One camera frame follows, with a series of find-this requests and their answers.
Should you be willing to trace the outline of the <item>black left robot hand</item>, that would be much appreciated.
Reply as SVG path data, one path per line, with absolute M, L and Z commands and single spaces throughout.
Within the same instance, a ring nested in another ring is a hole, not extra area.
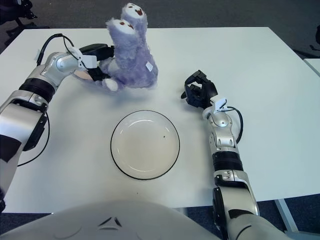
M 99 67 L 99 63 L 102 60 L 107 60 L 114 57 L 114 46 L 108 46 L 105 43 L 94 43 L 87 46 L 83 46 L 79 49 L 83 55 L 96 56 L 97 67 L 89 68 L 87 70 L 91 79 L 96 81 L 102 81 L 103 79 L 109 78 L 107 73 L 104 73 Z

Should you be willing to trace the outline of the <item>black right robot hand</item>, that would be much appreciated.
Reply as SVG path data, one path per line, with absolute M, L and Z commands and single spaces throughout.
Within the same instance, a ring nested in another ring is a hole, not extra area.
M 210 99 L 218 95 L 218 91 L 213 82 L 207 76 L 197 70 L 184 82 L 184 92 L 180 98 L 196 108 L 206 109 L 211 106 Z

